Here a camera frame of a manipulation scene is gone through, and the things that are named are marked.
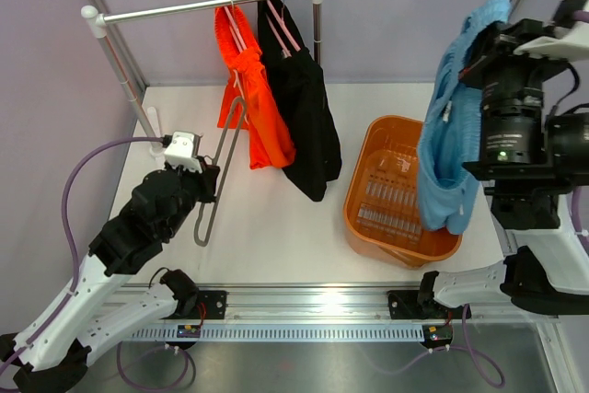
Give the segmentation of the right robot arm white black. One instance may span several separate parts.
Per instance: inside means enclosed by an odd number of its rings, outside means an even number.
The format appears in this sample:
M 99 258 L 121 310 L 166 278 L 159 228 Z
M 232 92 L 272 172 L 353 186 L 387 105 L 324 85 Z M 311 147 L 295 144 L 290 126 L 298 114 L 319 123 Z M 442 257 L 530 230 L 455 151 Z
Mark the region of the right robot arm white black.
M 416 296 L 424 315 L 501 302 L 547 316 L 587 313 L 588 254 L 566 197 L 588 182 L 588 111 L 546 110 L 543 93 L 587 56 L 583 11 L 490 25 L 476 39 L 458 75 L 482 94 L 479 157 L 465 169 L 485 183 L 492 214 L 520 244 L 485 268 L 427 272 Z

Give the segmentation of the grey clothes hanger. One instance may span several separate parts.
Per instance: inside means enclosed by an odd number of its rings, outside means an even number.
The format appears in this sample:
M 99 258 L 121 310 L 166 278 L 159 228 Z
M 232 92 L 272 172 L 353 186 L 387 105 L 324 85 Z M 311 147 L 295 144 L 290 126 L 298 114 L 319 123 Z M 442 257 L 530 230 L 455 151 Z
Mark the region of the grey clothes hanger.
M 238 113 L 237 126 L 235 129 L 231 130 L 229 128 L 230 122 L 227 121 L 225 123 L 219 143 L 217 144 L 215 155 L 212 159 L 212 164 L 220 168 L 214 202 L 200 204 L 198 215 L 194 224 L 194 243 L 202 248 L 209 244 L 218 206 L 223 194 L 225 180 L 231 166 L 240 131 L 245 121 L 247 107 L 245 100 L 240 96 L 235 98 L 231 104 L 228 115 L 229 120 L 231 120 L 231 118 L 237 113 L 237 108 L 240 108 L 240 112 Z

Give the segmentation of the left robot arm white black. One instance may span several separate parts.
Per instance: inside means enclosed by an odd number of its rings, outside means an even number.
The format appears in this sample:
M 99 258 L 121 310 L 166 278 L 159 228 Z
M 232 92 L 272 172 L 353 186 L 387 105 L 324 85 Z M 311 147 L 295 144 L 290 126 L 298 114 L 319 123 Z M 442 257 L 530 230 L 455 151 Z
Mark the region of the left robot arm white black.
M 131 199 L 89 245 L 78 286 L 47 328 L 44 312 L 27 329 L 1 338 L 1 359 L 17 366 L 20 392 L 67 392 L 104 353 L 163 318 L 187 318 L 201 306 L 199 289 L 183 271 L 165 273 L 134 301 L 95 318 L 102 304 L 179 231 L 198 203 L 215 200 L 217 166 L 201 172 L 165 167 L 146 175 Z

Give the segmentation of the light blue shorts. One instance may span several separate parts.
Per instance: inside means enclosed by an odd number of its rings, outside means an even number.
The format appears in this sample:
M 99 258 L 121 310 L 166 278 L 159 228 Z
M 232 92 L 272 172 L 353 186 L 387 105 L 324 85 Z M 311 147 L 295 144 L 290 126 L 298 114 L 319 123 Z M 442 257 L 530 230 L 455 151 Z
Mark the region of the light blue shorts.
M 417 148 L 418 206 L 429 231 L 445 228 L 461 235 L 470 222 L 479 182 L 463 164 L 479 159 L 481 91 L 466 87 L 458 75 L 479 34 L 506 23 L 510 10 L 510 0 L 488 0 L 474 9 L 438 65 Z

